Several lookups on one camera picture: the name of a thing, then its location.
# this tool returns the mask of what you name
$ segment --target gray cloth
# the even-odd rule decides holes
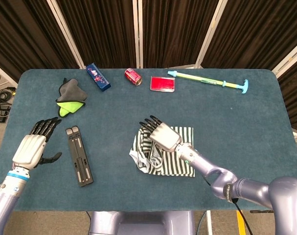
[[[60,97],[57,99],[57,102],[84,101],[88,97],[88,95],[78,87],[78,81],[74,78],[70,81],[64,78],[63,84],[59,88],[59,94]]]

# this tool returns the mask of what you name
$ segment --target floor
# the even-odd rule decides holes
[[[6,129],[6,124],[0,123],[0,145]],[[195,227],[204,211],[195,212]],[[273,214],[252,214],[243,211],[252,232],[255,235],[274,235]],[[238,235],[236,211],[211,211],[212,234]],[[62,211],[24,211],[13,212],[5,228],[5,235],[86,235],[90,220],[85,212]],[[200,235],[207,234],[206,218],[203,220]]]

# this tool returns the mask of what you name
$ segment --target robot finger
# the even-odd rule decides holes
[[[38,128],[38,126],[40,125],[40,123],[44,121],[44,120],[40,120],[38,122],[35,123],[35,125],[32,127],[32,130],[30,131],[30,135],[34,134]]]
[[[146,123],[144,123],[142,121],[140,121],[139,123],[141,124],[142,127],[146,128],[150,132],[153,132],[154,131],[154,129],[151,126],[147,125]]]
[[[150,124],[154,129],[156,129],[156,128],[158,127],[158,125],[157,125],[155,122],[149,120],[148,118],[145,118],[145,121],[146,121],[148,124]]]
[[[158,125],[162,124],[162,121],[160,121],[160,120],[159,120],[158,118],[156,118],[155,116],[150,115],[150,118],[151,118],[152,120],[154,120]]]
[[[44,135],[47,132],[47,130],[48,130],[49,126],[51,125],[51,123],[54,122],[54,121],[56,121],[57,119],[58,119],[57,117],[54,117],[52,119],[49,119],[48,122],[46,122],[45,126],[42,128],[42,130],[39,133],[39,135]]]
[[[37,128],[37,130],[35,131],[35,135],[39,135],[40,134],[40,132],[41,132],[41,130],[43,129],[43,127],[45,126],[45,124],[47,123],[49,121],[49,119],[46,119],[46,120],[44,120],[44,121],[42,121],[41,123],[40,123],[40,125],[38,126],[38,128]]]
[[[61,122],[61,119],[53,121],[49,126],[45,133],[43,133],[43,136],[46,137],[46,142],[48,142],[49,138],[51,137],[55,127]]]
[[[57,161],[62,155],[62,152],[58,152],[53,156],[52,158],[42,158],[39,162],[39,164],[47,164],[47,163],[53,163]]]

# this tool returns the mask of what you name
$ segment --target red card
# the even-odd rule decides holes
[[[151,77],[150,89],[157,92],[174,92],[175,78],[173,77]]]

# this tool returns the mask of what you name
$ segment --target table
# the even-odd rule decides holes
[[[203,156],[247,177],[270,183],[297,177],[297,147],[278,82],[269,70],[178,70],[243,84],[241,90],[176,78],[174,93],[149,90],[150,76],[166,69],[136,70],[136,87],[124,69],[103,69],[112,87],[101,92],[85,70],[28,70],[20,79],[0,149],[0,183],[22,138],[35,122],[57,116],[58,88],[64,77],[78,80],[86,106],[63,118],[49,140],[45,157],[62,151],[53,164],[38,166],[20,198],[18,211],[166,211],[234,209],[214,197],[201,175],[153,176],[140,172],[129,156],[138,122],[155,115],[173,126],[194,127],[194,146]],[[80,188],[65,129],[80,128],[94,183]],[[244,210],[261,209],[239,202]]]

